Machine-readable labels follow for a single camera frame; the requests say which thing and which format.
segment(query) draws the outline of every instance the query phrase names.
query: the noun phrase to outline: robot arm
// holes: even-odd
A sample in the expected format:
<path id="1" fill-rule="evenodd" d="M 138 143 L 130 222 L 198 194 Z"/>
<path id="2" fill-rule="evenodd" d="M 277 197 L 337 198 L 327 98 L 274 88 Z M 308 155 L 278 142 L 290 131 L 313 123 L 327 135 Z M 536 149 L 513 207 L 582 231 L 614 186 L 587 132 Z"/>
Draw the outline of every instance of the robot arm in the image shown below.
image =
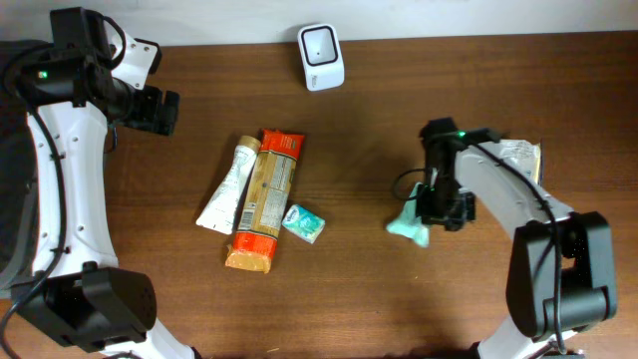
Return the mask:
<path id="1" fill-rule="evenodd" d="M 116 30 L 111 46 L 105 21 Z M 160 47 L 133 39 L 113 20 L 82 8 L 52 11 L 51 24 L 54 43 L 18 59 L 4 79 L 5 88 L 22 97 L 31 112 L 27 122 L 39 194 L 34 277 L 54 265 L 37 292 L 34 283 L 40 279 L 12 287 L 16 311 L 62 346 L 144 359 L 196 358 L 194 349 L 157 320 L 149 278 L 117 269 L 107 226 L 108 126 L 162 135 L 174 128 L 178 94 L 167 92 L 162 102 L 162 92 L 145 85 L 160 63 Z"/>
<path id="2" fill-rule="evenodd" d="M 459 230 L 474 220 L 475 196 L 513 240 L 506 299 L 509 316 L 475 349 L 481 359 L 536 358 L 553 349 L 557 282 L 561 336 L 569 338 L 614 316 L 617 307 L 611 231 L 597 212 L 579 214 L 503 158 L 499 135 L 461 132 L 452 119 L 431 121 L 421 132 L 426 180 L 417 198 L 425 224 Z M 556 249 L 575 258 L 558 270 Z"/>

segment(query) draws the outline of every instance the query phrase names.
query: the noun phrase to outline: wooden table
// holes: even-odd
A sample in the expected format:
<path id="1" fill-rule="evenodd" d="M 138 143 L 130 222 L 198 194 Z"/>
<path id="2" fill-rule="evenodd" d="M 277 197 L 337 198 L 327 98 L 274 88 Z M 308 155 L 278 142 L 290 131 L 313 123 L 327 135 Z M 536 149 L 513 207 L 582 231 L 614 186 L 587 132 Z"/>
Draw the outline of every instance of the wooden table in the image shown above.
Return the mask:
<path id="1" fill-rule="evenodd" d="M 638 352 L 638 33 L 432 38 L 342 44 L 345 84 L 310 93 L 296 44 L 164 49 L 150 83 L 181 94 L 172 138 L 119 129 L 109 227 L 121 268 L 146 273 L 159 318 L 205 358 L 345 358 L 466 348 L 506 315 L 510 242 L 483 206 L 420 249 L 388 234 L 400 172 L 423 165 L 431 119 L 543 141 L 544 186 L 614 234 L 619 310 L 568 341 L 591 358 Z M 291 202 L 327 226 L 283 231 L 271 273 L 223 266 L 232 240 L 194 224 L 241 135 L 304 133 Z M 0 309 L 6 308 L 6 302 Z M 20 318 L 25 358 L 62 349 Z"/>

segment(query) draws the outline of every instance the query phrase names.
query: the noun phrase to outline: orange wrapper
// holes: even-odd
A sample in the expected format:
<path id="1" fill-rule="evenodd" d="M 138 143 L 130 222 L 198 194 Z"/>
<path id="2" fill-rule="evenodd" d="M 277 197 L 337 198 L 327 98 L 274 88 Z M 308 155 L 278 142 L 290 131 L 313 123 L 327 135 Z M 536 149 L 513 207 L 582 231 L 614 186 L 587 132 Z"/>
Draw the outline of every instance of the orange wrapper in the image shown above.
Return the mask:
<path id="1" fill-rule="evenodd" d="M 226 266 L 267 273 L 304 136 L 269 130 L 263 135 Z"/>

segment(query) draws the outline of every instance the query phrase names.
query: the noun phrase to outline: black cable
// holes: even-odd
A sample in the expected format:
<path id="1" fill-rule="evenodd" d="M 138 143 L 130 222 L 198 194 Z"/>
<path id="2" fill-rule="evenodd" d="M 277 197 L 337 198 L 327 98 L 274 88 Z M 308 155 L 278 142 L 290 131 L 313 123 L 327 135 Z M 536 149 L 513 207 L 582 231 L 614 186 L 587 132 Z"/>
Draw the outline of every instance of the black cable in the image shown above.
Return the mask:
<path id="1" fill-rule="evenodd" d="M 104 359 L 124 359 L 124 358 L 142 359 L 141 357 L 133 354 L 132 352 L 120 353 L 120 354 L 112 355 L 110 357 L 106 357 Z"/>
<path id="2" fill-rule="evenodd" d="M 11 349 L 11 346 L 7 342 L 6 329 L 7 324 L 9 323 L 9 319 L 11 319 L 11 316 L 13 314 L 20 310 L 20 308 L 22 308 L 22 306 L 24 306 L 27 301 L 33 298 L 42 289 L 45 281 L 47 280 L 49 275 L 51 275 L 51 272 L 53 272 L 56 265 L 58 265 L 58 262 L 60 262 L 60 258 L 62 258 L 67 234 L 67 207 L 65 203 L 64 177 L 62 173 L 60 154 L 58 153 L 56 144 L 51 137 L 51 133 L 47 129 L 47 126 L 42 120 L 42 117 L 40 117 L 40 114 L 38 114 L 37 109 L 35 109 L 24 97 L 22 97 L 22 99 L 24 100 L 25 106 L 27 107 L 27 111 L 31 113 L 36 123 L 42 130 L 42 133 L 47 141 L 47 145 L 49 145 L 49 148 L 51 149 L 51 159 L 53 160 L 53 163 L 55 165 L 56 176 L 58 178 L 58 199 L 60 202 L 60 235 L 58 237 L 58 246 L 56 247 L 56 249 L 52 249 L 52 251 L 54 252 L 53 260 L 51 260 L 51 263 L 49 264 L 47 269 L 44 272 L 37 274 L 38 279 L 35 281 L 31 289 L 29 289 L 27 293 L 23 294 L 18 299 L 16 299 L 16 301 L 14 301 L 9 310 L 7 310 L 7 312 L 2 317 L 2 321 L 0 321 L 0 345 L 11 359 L 20 359 L 20 357 L 18 356 L 18 354 L 16 354 L 16 352 L 13 351 L 13 349 Z"/>
<path id="3" fill-rule="evenodd" d="M 426 171 L 426 169 L 413 169 L 413 170 L 405 171 L 404 173 L 402 173 L 402 174 L 398 175 L 398 176 L 397 176 L 397 178 L 395 179 L 395 181 L 392 183 L 392 195 L 393 195 L 396 199 L 399 199 L 399 200 L 413 200 L 413 199 L 418 199 L 418 198 L 420 198 L 420 197 L 423 195 L 423 193 L 425 193 L 425 192 L 426 192 L 426 187 L 427 187 L 427 186 L 426 186 L 425 184 L 423 184 L 423 185 L 421 186 L 421 189 L 417 192 L 417 194 L 415 194 L 415 195 L 413 195 L 413 196 L 407 196 L 407 197 L 401 196 L 401 195 L 399 195 L 399 194 L 397 193 L 397 186 L 399 185 L 399 181 L 400 181 L 403 177 L 405 177 L 405 176 L 407 176 L 407 175 L 409 175 L 409 174 L 416 173 L 416 172 L 425 172 L 425 171 Z"/>
<path id="4" fill-rule="evenodd" d="M 124 30 L 122 30 L 120 25 L 116 23 L 115 20 L 113 20 L 112 18 L 108 16 L 103 16 L 102 18 L 104 19 L 104 21 L 109 23 L 109 25 L 113 26 L 113 29 L 118 33 L 118 35 L 120 35 L 120 38 L 122 39 L 122 51 L 120 51 L 120 54 L 115 59 L 112 60 L 110 70 L 113 70 L 117 68 L 118 66 L 120 66 L 120 64 L 122 63 L 122 60 L 124 60 L 124 53 L 127 51 L 127 35 L 125 34 Z"/>
<path id="5" fill-rule="evenodd" d="M 542 348 L 536 350 L 535 353 L 531 354 L 527 359 L 540 359 L 542 358 L 545 354 L 549 353 L 550 351 L 552 351 L 555 348 L 555 345 L 553 345 L 554 343 L 547 343 L 545 344 Z"/>
<path id="6" fill-rule="evenodd" d="M 115 126 L 109 126 L 113 129 L 111 148 L 105 151 L 105 155 L 108 155 L 116 150 L 118 147 L 118 129 Z"/>
<path id="7" fill-rule="evenodd" d="M 531 191 L 534 198 L 540 203 L 541 209 L 547 214 L 549 218 L 549 222 L 551 225 L 551 239 L 554 244 L 554 254 L 555 254 L 555 266 L 554 266 L 554 334 L 556 335 L 556 348 L 561 354 L 565 354 L 567 352 L 565 348 L 565 341 L 562 337 L 562 325 L 560 323 L 560 300 L 561 300 L 561 272 L 562 272 L 562 246 L 560 244 L 560 240 L 558 238 L 558 225 L 556 224 L 556 217 L 551 212 L 551 208 L 549 206 L 549 202 L 545 200 L 542 195 L 536 190 L 533 184 L 527 179 L 523 174 L 521 174 L 518 170 L 510 166 L 508 163 L 498 158 L 496 155 L 486 150 L 483 146 L 479 144 L 470 143 L 470 146 L 474 146 L 479 149 L 481 152 L 486 154 L 492 161 L 496 162 L 499 166 L 502 166 L 509 172 L 511 172 L 516 178 L 521 180 Z"/>

